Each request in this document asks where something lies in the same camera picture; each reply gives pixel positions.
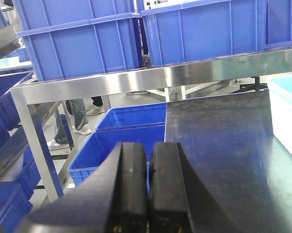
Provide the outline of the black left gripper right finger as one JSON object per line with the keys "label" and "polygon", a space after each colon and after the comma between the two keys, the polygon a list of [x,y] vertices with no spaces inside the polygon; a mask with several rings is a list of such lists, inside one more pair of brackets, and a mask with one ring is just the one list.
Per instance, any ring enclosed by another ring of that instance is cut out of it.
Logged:
{"label": "black left gripper right finger", "polygon": [[149,175],[150,232],[236,231],[234,223],[194,172],[181,144],[156,143]]}

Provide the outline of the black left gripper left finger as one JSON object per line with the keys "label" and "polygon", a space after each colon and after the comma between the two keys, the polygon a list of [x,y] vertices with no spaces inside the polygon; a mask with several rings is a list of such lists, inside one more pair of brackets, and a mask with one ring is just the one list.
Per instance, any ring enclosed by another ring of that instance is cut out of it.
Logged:
{"label": "black left gripper left finger", "polygon": [[142,144],[119,143],[84,182],[27,215],[18,233],[145,233],[147,161]]}

